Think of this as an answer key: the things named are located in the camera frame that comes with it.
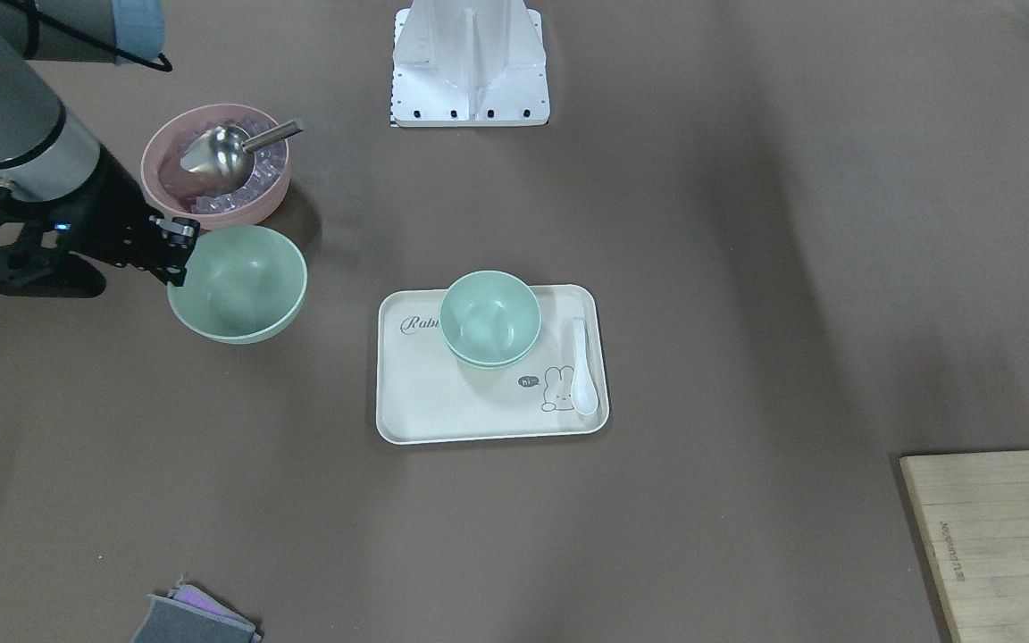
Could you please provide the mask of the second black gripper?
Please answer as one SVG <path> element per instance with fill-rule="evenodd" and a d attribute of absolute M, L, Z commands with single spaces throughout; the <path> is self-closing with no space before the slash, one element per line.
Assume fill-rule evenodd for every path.
<path fill-rule="evenodd" d="M 0 179 L 0 294 L 97 297 L 106 279 L 93 260 L 183 288 L 200 233 L 189 217 L 161 216 L 106 149 L 82 186 L 50 201 L 21 200 Z"/>

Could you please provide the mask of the second grey blue robot arm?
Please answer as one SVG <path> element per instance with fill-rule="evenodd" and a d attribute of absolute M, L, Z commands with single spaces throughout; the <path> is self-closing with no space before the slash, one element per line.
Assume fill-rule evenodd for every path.
<path fill-rule="evenodd" d="M 169 72 L 158 1 L 0 1 L 0 294 L 99 296 L 96 267 L 179 288 L 200 225 L 167 217 L 31 62 Z"/>

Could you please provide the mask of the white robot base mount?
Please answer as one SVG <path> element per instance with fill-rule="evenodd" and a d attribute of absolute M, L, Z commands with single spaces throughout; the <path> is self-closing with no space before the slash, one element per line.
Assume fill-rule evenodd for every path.
<path fill-rule="evenodd" d="M 546 126 L 546 40 L 523 1 L 413 1 L 393 20 L 389 123 Z"/>

